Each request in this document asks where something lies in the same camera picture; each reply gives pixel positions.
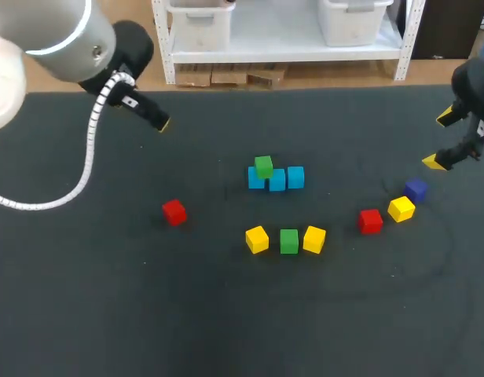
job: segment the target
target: yellow cube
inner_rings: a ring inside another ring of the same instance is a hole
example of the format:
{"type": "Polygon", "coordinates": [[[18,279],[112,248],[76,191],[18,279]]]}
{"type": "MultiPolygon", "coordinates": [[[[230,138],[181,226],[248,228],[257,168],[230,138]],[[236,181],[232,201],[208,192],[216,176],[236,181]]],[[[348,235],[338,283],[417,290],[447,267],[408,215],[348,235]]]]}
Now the yellow cube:
{"type": "Polygon", "coordinates": [[[247,242],[252,254],[261,253],[270,246],[270,239],[262,226],[257,226],[246,231],[245,242],[247,242]]]}
{"type": "Polygon", "coordinates": [[[306,230],[305,236],[303,237],[303,250],[320,254],[325,241],[325,230],[315,228],[314,226],[309,226],[306,230]]]}
{"type": "Polygon", "coordinates": [[[415,213],[415,205],[410,199],[403,196],[399,199],[392,200],[388,211],[389,215],[392,216],[396,222],[401,222],[413,217],[413,214],[415,213]]]}

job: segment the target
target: red cube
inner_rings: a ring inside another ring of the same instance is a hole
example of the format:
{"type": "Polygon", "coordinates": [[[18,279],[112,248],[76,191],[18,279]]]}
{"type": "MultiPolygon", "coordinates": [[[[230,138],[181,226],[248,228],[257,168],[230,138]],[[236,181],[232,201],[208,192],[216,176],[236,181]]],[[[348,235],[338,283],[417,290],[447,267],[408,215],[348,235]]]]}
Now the red cube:
{"type": "Polygon", "coordinates": [[[186,221],[186,210],[177,199],[171,200],[162,206],[165,218],[172,226],[182,224],[186,221]]]}
{"type": "Polygon", "coordinates": [[[377,234],[382,231],[383,219],[378,210],[363,210],[359,216],[362,234],[377,234]]]}

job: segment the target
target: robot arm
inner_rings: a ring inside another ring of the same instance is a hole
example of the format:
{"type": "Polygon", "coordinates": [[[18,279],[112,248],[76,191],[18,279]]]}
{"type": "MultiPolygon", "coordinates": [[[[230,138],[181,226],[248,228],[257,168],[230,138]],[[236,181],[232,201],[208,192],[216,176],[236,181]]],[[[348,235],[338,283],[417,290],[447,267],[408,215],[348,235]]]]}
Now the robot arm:
{"type": "MultiPolygon", "coordinates": [[[[0,0],[0,128],[19,111],[26,79],[22,53],[52,76],[98,95],[118,71],[137,79],[153,55],[152,40],[130,21],[111,25],[96,0],[0,0]]],[[[163,130],[169,116],[128,83],[108,97],[163,130]]]]}
{"type": "Polygon", "coordinates": [[[472,157],[479,161],[484,146],[484,60],[471,59],[459,66],[452,77],[456,100],[437,119],[443,127],[451,126],[469,115],[469,129],[456,147],[442,149],[423,160],[436,170],[451,170],[453,165],[472,157]]]}

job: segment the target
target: black cabinet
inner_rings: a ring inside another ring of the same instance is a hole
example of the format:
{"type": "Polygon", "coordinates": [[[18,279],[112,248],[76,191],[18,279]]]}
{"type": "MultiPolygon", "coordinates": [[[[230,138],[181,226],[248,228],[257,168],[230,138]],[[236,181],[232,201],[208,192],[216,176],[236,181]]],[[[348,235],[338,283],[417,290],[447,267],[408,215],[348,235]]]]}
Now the black cabinet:
{"type": "Polygon", "coordinates": [[[427,0],[413,59],[467,59],[484,16],[484,0],[427,0]]]}

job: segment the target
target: cube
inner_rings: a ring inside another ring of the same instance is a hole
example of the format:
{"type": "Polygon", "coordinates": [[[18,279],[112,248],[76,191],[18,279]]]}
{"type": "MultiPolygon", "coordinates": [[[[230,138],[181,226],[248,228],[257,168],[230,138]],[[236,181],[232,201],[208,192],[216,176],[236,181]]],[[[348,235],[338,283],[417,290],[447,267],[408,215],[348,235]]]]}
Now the cube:
{"type": "Polygon", "coordinates": [[[303,167],[288,167],[288,189],[305,187],[305,170],[303,167]]]}
{"type": "Polygon", "coordinates": [[[378,210],[363,210],[359,215],[359,229],[362,234],[377,234],[382,231],[383,219],[378,210]]]}
{"type": "Polygon", "coordinates": [[[275,169],[273,171],[273,176],[269,179],[268,189],[272,192],[285,191],[286,171],[284,169],[275,169]]]}
{"type": "Polygon", "coordinates": [[[252,254],[261,253],[270,246],[270,239],[262,226],[246,231],[245,242],[251,249],[252,254]]]}
{"type": "Polygon", "coordinates": [[[249,169],[247,169],[247,178],[249,181],[250,190],[265,188],[265,180],[258,178],[255,167],[249,167],[249,169]]]}
{"type": "Polygon", "coordinates": [[[177,226],[186,221],[186,209],[177,199],[171,200],[162,206],[165,218],[172,226],[177,226]]]}
{"type": "Polygon", "coordinates": [[[405,195],[408,199],[412,201],[413,204],[422,203],[425,199],[425,194],[427,192],[427,183],[420,179],[413,179],[406,182],[405,195]]]}
{"type": "Polygon", "coordinates": [[[280,253],[281,254],[298,254],[298,230],[282,229],[280,231],[280,253]]]}
{"type": "Polygon", "coordinates": [[[273,164],[270,156],[255,158],[255,168],[259,179],[267,179],[273,176],[273,164]]]}
{"type": "Polygon", "coordinates": [[[388,212],[396,222],[408,220],[415,213],[415,204],[406,196],[403,196],[390,202],[388,212]]]}
{"type": "Polygon", "coordinates": [[[326,241],[326,231],[323,229],[309,226],[303,237],[303,250],[320,254],[324,242],[326,241]]]}

